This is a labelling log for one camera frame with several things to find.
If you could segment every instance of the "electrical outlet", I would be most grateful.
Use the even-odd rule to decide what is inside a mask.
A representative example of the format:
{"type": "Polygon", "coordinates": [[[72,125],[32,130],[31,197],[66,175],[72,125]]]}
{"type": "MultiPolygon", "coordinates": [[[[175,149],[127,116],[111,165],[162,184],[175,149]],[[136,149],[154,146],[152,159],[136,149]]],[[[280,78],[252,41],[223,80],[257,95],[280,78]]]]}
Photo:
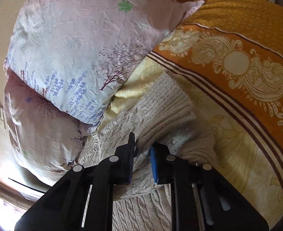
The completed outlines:
{"type": "Polygon", "coordinates": [[[0,127],[5,129],[5,120],[0,118],[0,127]]]}

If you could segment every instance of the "cable knit fabric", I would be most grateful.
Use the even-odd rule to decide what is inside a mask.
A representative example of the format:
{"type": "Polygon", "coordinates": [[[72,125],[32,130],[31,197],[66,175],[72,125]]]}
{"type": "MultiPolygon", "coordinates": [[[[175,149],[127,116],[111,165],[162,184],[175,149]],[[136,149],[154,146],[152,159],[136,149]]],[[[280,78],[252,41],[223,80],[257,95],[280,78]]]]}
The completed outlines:
{"type": "Polygon", "coordinates": [[[77,163],[93,166],[114,154],[134,132],[138,155],[129,186],[114,187],[114,230],[166,230],[170,228],[171,205],[168,185],[155,185],[149,148],[154,141],[167,145],[171,154],[191,163],[216,163],[211,130],[194,114],[188,96],[163,73],[131,108],[118,114],[88,139],[77,163]]]}

